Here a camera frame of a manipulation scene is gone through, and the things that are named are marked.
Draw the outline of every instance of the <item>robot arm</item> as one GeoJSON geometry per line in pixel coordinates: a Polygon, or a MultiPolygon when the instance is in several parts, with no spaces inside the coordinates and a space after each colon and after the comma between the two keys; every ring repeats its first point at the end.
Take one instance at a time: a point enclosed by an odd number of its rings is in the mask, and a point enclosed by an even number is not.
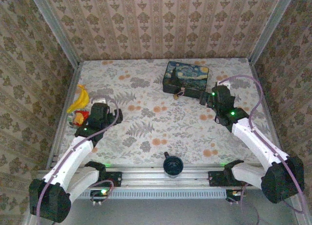
{"type": "Polygon", "coordinates": [[[231,169],[226,176],[238,181],[247,182],[263,191],[272,202],[278,203],[298,193],[294,182],[286,171],[280,157],[286,162],[296,177],[300,188],[304,189],[303,163],[298,157],[289,157],[288,154],[276,147],[256,127],[251,129],[249,115],[241,108],[234,107],[235,97],[224,85],[215,85],[212,93],[205,93],[200,104],[207,102],[207,107],[215,111],[215,122],[225,126],[230,132],[241,139],[255,154],[263,168],[252,167],[241,160],[234,161],[225,166],[231,169]],[[277,153],[273,153],[254,133],[256,131],[277,153]]]}
{"type": "Polygon", "coordinates": [[[107,104],[93,104],[89,118],[83,123],[82,127],[77,129],[75,138],[66,153],[42,180],[34,179],[30,184],[29,204],[31,214],[37,214],[39,196],[46,184],[50,183],[41,202],[40,217],[61,223],[68,215],[74,200],[90,185],[102,180],[105,166],[99,163],[89,162],[79,174],[75,176],[74,174],[84,158],[103,137],[103,133],[96,133],[108,128],[115,120],[115,124],[122,122],[123,117],[120,109],[118,113],[118,117],[117,110],[115,110],[115,115],[110,113],[107,104]],[[82,142],[92,134],[95,136],[82,142]]]}

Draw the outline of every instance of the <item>floral mat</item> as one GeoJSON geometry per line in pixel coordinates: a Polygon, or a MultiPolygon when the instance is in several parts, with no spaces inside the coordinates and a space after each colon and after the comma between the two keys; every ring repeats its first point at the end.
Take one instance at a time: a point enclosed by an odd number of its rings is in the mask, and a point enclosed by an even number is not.
{"type": "MultiPolygon", "coordinates": [[[[253,153],[224,126],[214,121],[215,113],[201,106],[198,99],[179,97],[162,91],[168,59],[85,61],[79,84],[89,96],[110,95],[122,109],[124,120],[113,126],[99,141],[84,163],[93,160],[106,164],[161,166],[164,152],[179,156],[185,164],[225,164],[236,159],[259,163],[253,153]]],[[[209,68],[207,91],[217,80],[233,75],[252,75],[245,58],[172,59],[209,68]]],[[[231,81],[235,106],[247,113],[259,100],[253,82],[231,81]]],[[[115,109],[112,102],[108,105],[115,109]]],[[[267,119],[259,106],[254,116],[257,127],[272,140],[267,119]]],[[[66,124],[61,156],[74,138],[75,129],[66,124]]]]}

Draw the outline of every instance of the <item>cable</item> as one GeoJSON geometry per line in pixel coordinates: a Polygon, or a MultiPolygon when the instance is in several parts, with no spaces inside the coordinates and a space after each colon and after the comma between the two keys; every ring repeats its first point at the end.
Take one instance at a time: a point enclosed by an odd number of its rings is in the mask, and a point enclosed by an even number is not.
{"type": "MultiPolygon", "coordinates": [[[[97,185],[99,185],[99,184],[102,184],[102,183],[111,183],[111,186],[110,186],[110,188],[109,188],[109,191],[108,191],[108,193],[107,193],[107,196],[106,196],[106,198],[104,199],[104,200],[101,200],[100,202],[101,203],[103,203],[103,202],[105,202],[107,199],[108,199],[108,197],[111,195],[111,193],[113,192],[113,190],[114,190],[114,182],[112,181],[112,180],[102,180],[102,181],[99,181],[99,182],[97,182],[97,183],[94,183],[94,184],[92,184],[92,185],[90,185],[89,186],[89,188],[92,188],[92,187],[95,187],[95,186],[97,186],[97,185]]],[[[94,194],[92,194],[92,197],[91,197],[91,201],[93,202],[94,201],[94,196],[96,195],[96,194],[98,194],[99,192],[95,192],[94,194]]]]}
{"type": "MultiPolygon", "coordinates": [[[[249,185],[248,183],[244,185],[243,190],[242,190],[242,192],[240,194],[240,201],[239,201],[240,210],[242,211],[242,214],[243,214],[244,217],[246,217],[246,212],[245,213],[243,212],[243,198],[244,198],[244,193],[245,193],[246,188],[247,188],[248,185],[249,185]]],[[[258,225],[259,222],[260,222],[259,212],[258,212],[257,208],[254,205],[251,204],[251,206],[255,209],[255,211],[257,213],[257,223],[256,223],[256,225],[258,225]]]]}
{"type": "Polygon", "coordinates": [[[45,192],[47,191],[50,183],[52,182],[52,180],[55,178],[56,174],[59,172],[59,170],[61,169],[61,167],[63,166],[63,164],[65,163],[65,161],[69,158],[69,156],[71,155],[72,152],[74,152],[78,146],[80,146],[83,142],[91,139],[92,137],[96,136],[96,135],[99,135],[105,131],[107,131],[109,128],[111,128],[116,122],[117,122],[117,119],[119,117],[119,108],[118,108],[118,104],[117,102],[112,99],[110,96],[104,96],[105,99],[108,99],[110,101],[112,101],[116,108],[117,108],[117,113],[116,113],[116,117],[114,119],[114,121],[109,125],[107,126],[106,128],[84,138],[82,141],[79,141],[72,149],[70,152],[67,153],[67,155],[64,157],[64,159],[61,161],[61,163],[59,164],[59,166],[57,167],[57,169],[54,171],[54,174],[51,176],[51,178],[49,179],[49,181],[46,183],[46,185],[44,186],[43,190],[41,191],[41,194],[39,196],[39,199],[38,199],[38,203],[37,203],[37,209],[36,209],[36,215],[37,215],[37,225],[40,225],[40,207],[41,207],[41,203],[42,203],[42,200],[43,200],[43,196],[45,194],[45,192]]]}
{"type": "MultiPolygon", "coordinates": [[[[236,201],[236,200],[234,200],[232,197],[227,197],[227,199],[229,199],[229,200],[231,200],[232,202],[234,202],[234,203],[236,203],[236,204],[238,204],[238,201],[236,201]]],[[[242,196],[240,197],[240,199],[241,199],[241,201],[240,201],[240,209],[241,209],[241,211],[242,211],[242,213],[243,213],[243,208],[242,208],[242,196]]],[[[264,219],[261,219],[260,218],[260,215],[259,215],[259,212],[258,212],[258,210],[257,210],[257,208],[254,206],[254,205],[252,205],[251,203],[249,203],[254,209],[255,209],[255,211],[256,211],[256,214],[257,214],[257,224],[260,222],[260,221],[263,221],[264,223],[266,223],[266,224],[268,224],[268,225],[271,225],[270,223],[268,223],[267,221],[265,221],[264,219]]]]}
{"type": "Polygon", "coordinates": [[[231,76],[229,78],[226,78],[222,81],[219,82],[219,84],[223,83],[224,81],[227,81],[227,80],[230,80],[230,79],[234,79],[234,78],[237,78],[237,77],[245,77],[245,78],[249,78],[251,80],[253,80],[259,87],[260,89],[260,92],[261,92],[261,95],[260,95],[260,99],[258,101],[258,103],[256,104],[256,106],[252,109],[252,111],[250,112],[250,115],[249,115],[249,119],[248,119],[248,122],[249,122],[249,125],[250,125],[250,128],[253,130],[253,133],[274,153],[274,154],[277,154],[277,157],[278,159],[282,162],[282,164],[284,165],[285,169],[287,170],[288,174],[290,175],[290,177],[292,178],[292,181],[294,182],[297,190],[298,190],[298,193],[299,193],[299,196],[301,198],[301,205],[302,205],[302,211],[299,211],[295,208],[293,208],[292,206],[289,205],[289,207],[291,209],[293,209],[294,211],[296,211],[297,213],[302,213],[302,214],[305,214],[306,216],[308,215],[308,206],[307,206],[307,202],[306,202],[306,199],[303,195],[303,192],[300,188],[300,185],[297,181],[297,179],[295,178],[294,174],[292,173],[291,169],[288,167],[288,165],[286,164],[286,162],[284,161],[284,159],[277,153],[277,151],[268,143],[266,142],[262,136],[260,134],[258,134],[258,132],[256,130],[254,130],[254,126],[252,124],[252,116],[254,114],[254,111],[257,109],[257,107],[260,105],[262,99],[263,99],[263,89],[262,89],[262,86],[260,84],[259,81],[257,81],[256,79],[254,79],[253,77],[251,76],[248,76],[248,75],[234,75],[234,76],[231,76]]]}

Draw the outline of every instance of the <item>toy fruit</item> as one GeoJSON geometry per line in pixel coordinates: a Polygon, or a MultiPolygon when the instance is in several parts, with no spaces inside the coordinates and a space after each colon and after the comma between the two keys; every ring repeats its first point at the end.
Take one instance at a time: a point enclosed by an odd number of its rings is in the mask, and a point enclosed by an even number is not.
{"type": "Polygon", "coordinates": [[[67,109],[67,113],[71,113],[78,109],[85,108],[89,103],[89,95],[83,85],[78,85],[81,88],[79,98],[67,109]]]}
{"type": "Polygon", "coordinates": [[[89,117],[89,112],[87,111],[75,111],[73,124],[81,126],[82,123],[89,117]]]}

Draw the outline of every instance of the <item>black bracket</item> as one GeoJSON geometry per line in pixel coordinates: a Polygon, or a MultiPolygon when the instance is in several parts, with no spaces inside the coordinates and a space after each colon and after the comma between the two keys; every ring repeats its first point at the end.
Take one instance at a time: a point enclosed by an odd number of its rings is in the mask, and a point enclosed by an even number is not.
{"type": "Polygon", "coordinates": [[[225,85],[217,85],[212,88],[211,93],[203,92],[199,103],[207,104],[215,112],[215,122],[225,126],[232,132],[233,124],[243,118],[249,118],[248,114],[241,108],[234,107],[235,96],[231,96],[230,90],[225,85]]]}
{"type": "MultiPolygon", "coordinates": [[[[95,168],[96,170],[99,171],[98,175],[98,181],[103,181],[103,180],[111,180],[114,183],[114,187],[120,187],[121,186],[121,181],[122,181],[122,172],[121,171],[106,171],[106,167],[102,163],[97,163],[90,161],[85,167],[92,167],[95,168]]],[[[103,187],[103,188],[108,188],[110,187],[110,183],[102,183],[97,185],[97,187],[103,187]]]]}
{"type": "Polygon", "coordinates": [[[232,174],[232,168],[239,163],[243,163],[242,160],[235,160],[224,166],[224,170],[209,171],[209,186],[212,187],[241,187],[244,182],[238,181],[232,174]]]}

